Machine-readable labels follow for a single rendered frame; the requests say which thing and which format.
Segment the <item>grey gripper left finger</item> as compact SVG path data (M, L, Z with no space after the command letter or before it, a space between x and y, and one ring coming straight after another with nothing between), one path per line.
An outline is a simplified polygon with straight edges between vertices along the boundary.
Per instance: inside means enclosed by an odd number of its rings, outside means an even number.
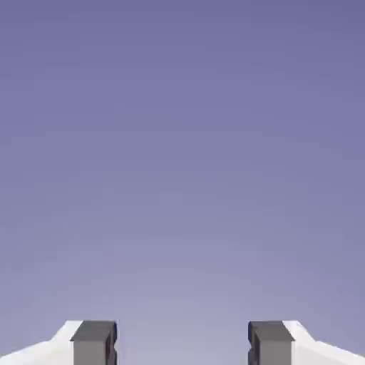
M0 365L118 365L118 325L111 320L68 320L47 341L0 356Z

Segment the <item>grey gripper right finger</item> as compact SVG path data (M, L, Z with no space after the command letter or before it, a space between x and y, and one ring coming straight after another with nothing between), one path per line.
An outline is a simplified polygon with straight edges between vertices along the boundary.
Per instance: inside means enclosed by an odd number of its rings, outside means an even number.
M297 320L250 321L247 365L365 365L365 356L317 341Z

